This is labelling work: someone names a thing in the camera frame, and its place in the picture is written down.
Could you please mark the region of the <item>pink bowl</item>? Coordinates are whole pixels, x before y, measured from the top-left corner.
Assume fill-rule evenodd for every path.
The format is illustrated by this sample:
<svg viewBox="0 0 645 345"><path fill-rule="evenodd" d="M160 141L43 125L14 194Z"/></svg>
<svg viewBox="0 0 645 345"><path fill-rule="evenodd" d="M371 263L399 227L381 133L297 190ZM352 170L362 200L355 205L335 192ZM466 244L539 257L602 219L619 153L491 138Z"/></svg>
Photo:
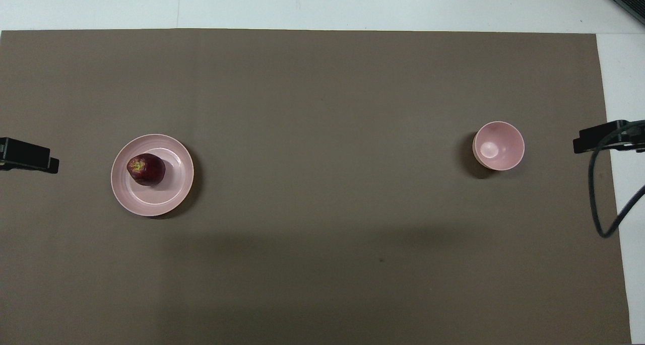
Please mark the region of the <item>pink bowl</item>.
<svg viewBox="0 0 645 345"><path fill-rule="evenodd" d="M525 152L525 139L521 132L504 121L483 125L472 139L474 158L488 170L512 170L523 161Z"/></svg>

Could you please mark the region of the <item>pink plate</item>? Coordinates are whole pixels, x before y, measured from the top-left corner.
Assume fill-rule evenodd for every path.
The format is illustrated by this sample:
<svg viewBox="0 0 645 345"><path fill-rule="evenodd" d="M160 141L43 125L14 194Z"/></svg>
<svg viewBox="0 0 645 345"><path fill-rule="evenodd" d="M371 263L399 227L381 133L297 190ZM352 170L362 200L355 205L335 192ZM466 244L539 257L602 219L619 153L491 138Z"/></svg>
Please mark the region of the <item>pink plate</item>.
<svg viewBox="0 0 645 345"><path fill-rule="evenodd" d="M163 180L155 186L135 182L127 172L129 159L152 154L164 162ZM135 215L156 217L179 207L187 198L195 177L195 166L189 150L173 137L146 134L127 143L113 161L110 174L112 192L122 207Z"/></svg>

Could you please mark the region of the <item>dark red apple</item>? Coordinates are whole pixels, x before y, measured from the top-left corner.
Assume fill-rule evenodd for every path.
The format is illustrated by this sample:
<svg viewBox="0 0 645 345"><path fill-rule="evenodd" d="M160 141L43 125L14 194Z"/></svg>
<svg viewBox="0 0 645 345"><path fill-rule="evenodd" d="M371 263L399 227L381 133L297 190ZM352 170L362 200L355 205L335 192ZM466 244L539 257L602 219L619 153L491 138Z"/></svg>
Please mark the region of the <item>dark red apple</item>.
<svg viewBox="0 0 645 345"><path fill-rule="evenodd" d="M135 183L141 186L156 186L164 179L164 161L153 154L139 154L129 159L126 170Z"/></svg>

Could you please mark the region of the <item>brown table mat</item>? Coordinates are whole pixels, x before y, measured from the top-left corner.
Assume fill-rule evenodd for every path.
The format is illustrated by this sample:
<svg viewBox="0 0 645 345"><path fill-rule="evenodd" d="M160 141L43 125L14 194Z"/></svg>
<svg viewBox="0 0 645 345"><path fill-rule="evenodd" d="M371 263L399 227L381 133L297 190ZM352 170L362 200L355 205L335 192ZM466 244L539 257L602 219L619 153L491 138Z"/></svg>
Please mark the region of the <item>brown table mat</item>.
<svg viewBox="0 0 645 345"><path fill-rule="evenodd" d="M4 31L0 136L60 169L0 172L0 345L629 343L603 122L590 34ZM110 184L146 134L195 166L156 217Z"/></svg>

